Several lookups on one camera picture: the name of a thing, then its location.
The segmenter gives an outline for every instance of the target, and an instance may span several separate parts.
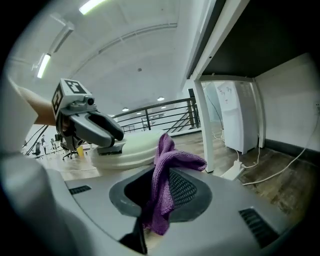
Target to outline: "staircase railing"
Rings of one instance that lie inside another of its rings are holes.
[[[200,127],[194,97],[137,108],[117,114],[113,118],[120,124],[124,133],[152,129],[172,133]]]

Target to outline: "purple cloth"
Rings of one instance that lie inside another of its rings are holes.
[[[169,214],[175,208],[169,188],[169,168],[184,167],[203,171],[207,162],[201,157],[175,149],[175,143],[163,134],[154,158],[155,169],[151,182],[151,198],[143,209],[142,222],[158,235],[164,235],[169,228]]]

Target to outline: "white round lid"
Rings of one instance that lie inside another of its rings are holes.
[[[95,148],[91,155],[92,165],[98,170],[128,170],[154,161],[158,142],[163,130],[146,130],[125,134],[122,141],[115,145],[123,144],[122,153],[99,155]]]

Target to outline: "white ceiling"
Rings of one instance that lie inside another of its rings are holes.
[[[175,77],[181,75],[174,66],[176,46],[185,40],[177,37],[180,0],[106,0],[82,15],[79,7],[85,2],[56,1],[33,21],[8,62],[13,80],[47,99],[60,78],[79,80],[107,114],[156,104],[159,96],[175,100],[180,86]],[[53,13],[75,29],[39,79],[32,66],[48,52],[46,21]]]

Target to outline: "fluorescent light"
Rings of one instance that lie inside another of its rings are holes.
[[[94,7],[96,7],[97,5],[101,4],[102,2],[104,2],[105,0],[89,0],[88,2],[86,2],[84,5],[82,5],[79,8],[79,11],[85,15],[87,12],[89,12],[91,9],[93,9]]]
[[[38,74],[36,75],[37,78],[42,78],[42,76],[44,75],[46,66],[47,66],[50,58],[51,58],[50,54],[44,55],[44,57],[42,59],[42,62],[40,64],[40,68],[39,68]]]

